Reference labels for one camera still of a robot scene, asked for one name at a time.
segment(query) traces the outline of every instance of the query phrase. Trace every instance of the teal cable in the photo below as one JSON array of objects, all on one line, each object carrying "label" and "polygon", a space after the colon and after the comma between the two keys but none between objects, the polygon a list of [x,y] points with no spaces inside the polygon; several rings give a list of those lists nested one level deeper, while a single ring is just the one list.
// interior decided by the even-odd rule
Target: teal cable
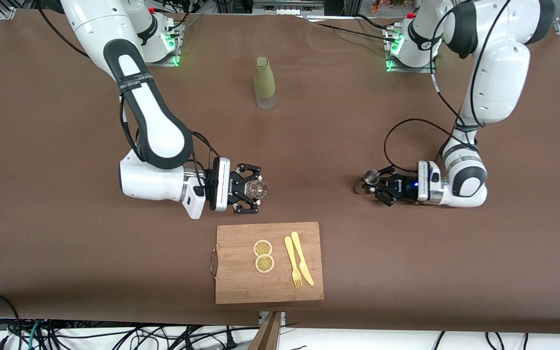
[{"label": "teal cable", "polygon": [[36,329],[38,328],[38,325],[40,324],[41,320],[36,321],[36,323],[34,324],[34,327],[32,327],[32,331],[29,333],[29,340],[27,341],[27,349],[28,350],[33,350],[32,347],[32,343],[34,342],[34,334],[36,334]]}]

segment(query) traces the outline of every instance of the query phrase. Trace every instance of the knife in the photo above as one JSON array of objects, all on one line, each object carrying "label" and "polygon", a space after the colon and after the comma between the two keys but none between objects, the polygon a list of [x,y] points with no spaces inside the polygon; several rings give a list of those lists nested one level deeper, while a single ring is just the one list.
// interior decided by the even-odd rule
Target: knife
[{"label": "knife", "polygon": [[295,245],[295,249],[297,250],[297,254],[299,255],[299,269],[302,271],[302,275],[308,284],[314,286],[315,282],[313,281],[313,277],[311,277],[311,273],[308,271],[308,266],[306,266],[306,259],[304,259],[304,252],[302,252],[302,243],[299,241],[299,235],[297,232],[291,232],[291,239],[293,239],[293,245]]}]

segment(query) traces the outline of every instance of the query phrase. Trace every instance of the green bottle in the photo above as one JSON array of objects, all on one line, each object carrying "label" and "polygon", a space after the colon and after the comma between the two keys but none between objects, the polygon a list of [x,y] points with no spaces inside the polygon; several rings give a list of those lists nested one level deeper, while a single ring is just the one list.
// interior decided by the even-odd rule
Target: green bottle
[{"label": "green bottle", "polygon": [[260,109],[272,109],[276,105],[276,80],[269,65],[269,58],[256,58],[256,75],[254,77],[256,104]]}]

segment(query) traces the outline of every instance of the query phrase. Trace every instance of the white robot link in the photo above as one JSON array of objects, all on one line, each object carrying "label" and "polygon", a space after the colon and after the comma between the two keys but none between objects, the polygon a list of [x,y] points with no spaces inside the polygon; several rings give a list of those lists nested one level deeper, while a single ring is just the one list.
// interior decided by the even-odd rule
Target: white robot link
[{"label": "white robot link", "polygon": [[[173,53],[179,33],[172,18],[150,11],[142,0],[61,0],[69,24],[87,55],[117,83],[121,124],[131,151],[120,161],[120,187],[130,197],[182,202],[199,219],[205,201],[211,210],[258,213],[267,192],[258,166],[226,157],[211,169],[191,162],[193,133],[165,105],[146,63]],[[129,104],[138,125],[133,140],[125,115]]]},{"label": "white robot link", "polygon": [[487,171],[476,146],[480,126],[512,113],[522,93],[530,53],[527,44],[542,39],[554,18],[552,0],[424,0],[415,18],[391,32],[391,55],[408,67],[429,67],[444,39],[460,58],[474,57],[474,74],[452,135],[440,155],[446,175],[433,161],[418,162],[418,176],[393,167],[369,170],[362,188],[391,206],[396,199],[452,207],[476,207],[487,197]]}]

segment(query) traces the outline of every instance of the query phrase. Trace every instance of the lemon slice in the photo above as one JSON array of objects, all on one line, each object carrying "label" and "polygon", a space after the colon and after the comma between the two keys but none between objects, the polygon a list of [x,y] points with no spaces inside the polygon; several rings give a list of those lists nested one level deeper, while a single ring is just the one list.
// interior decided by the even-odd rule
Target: lemon slice
[{"label": "lemon slice", "polygon": [[265,239],[261,239],[260,241],[254,244],[254,253],[257,257],[260,257],[263,254],[271,254],[273,248],[271,247],[271,243]]},{"label": "lemon slice", "polygon": [[256,258],[256,270],[261,273],[267,273],[273,270],[274,265],[276,262],[274,261],[273,257],[269,254],[263,254]]}]

